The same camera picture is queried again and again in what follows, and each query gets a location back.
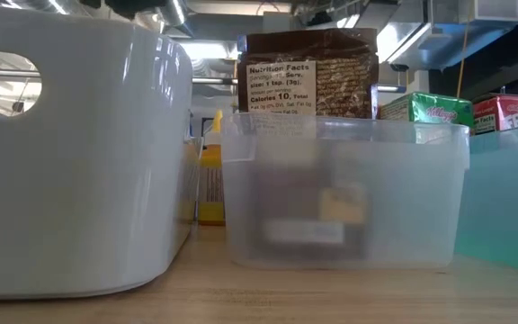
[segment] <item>red cereal box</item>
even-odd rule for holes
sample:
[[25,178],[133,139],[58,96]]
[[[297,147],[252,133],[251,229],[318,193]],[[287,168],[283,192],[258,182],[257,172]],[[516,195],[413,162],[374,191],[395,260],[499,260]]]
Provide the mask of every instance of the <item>red cereal box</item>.
[[488,94],[475,102],[476,134],[518,128],[518,95]]

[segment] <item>green cereal box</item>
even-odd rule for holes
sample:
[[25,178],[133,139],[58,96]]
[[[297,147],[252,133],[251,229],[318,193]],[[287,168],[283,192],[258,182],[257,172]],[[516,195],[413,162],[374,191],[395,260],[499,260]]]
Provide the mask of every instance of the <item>green cereal box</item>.
[[473,104],[446,95],[414,92],[379,110],[380,119],[407,122],[449,122],[473,128]]

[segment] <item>kellogg's logo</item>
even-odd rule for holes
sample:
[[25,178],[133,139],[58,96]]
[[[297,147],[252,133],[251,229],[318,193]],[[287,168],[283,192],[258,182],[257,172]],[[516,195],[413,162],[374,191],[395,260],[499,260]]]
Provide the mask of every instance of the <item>kellogg's logo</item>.
[[429,107],[427,116],[441,118],[444,122],[452,122],[457,118],[457,112],[447,112],[442,107]]
[[510,113],[518,113],[518,104],[516,104],[516,103],[509,104],[507,106],[507,111],[510,112]]

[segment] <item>brown package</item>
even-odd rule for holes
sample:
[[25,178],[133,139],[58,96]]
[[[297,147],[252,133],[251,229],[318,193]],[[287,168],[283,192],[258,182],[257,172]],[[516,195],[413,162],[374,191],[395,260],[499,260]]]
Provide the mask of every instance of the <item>brown package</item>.
[[379,59],[373,29],[247,36],[239,111],[374,119]]

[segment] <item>teal plastic bin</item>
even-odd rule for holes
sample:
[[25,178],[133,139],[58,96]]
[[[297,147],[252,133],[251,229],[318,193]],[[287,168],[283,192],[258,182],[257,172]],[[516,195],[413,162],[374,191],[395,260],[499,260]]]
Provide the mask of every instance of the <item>teal plastic bin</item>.
[[518,129],[471,138],[455,251],[518,267]]

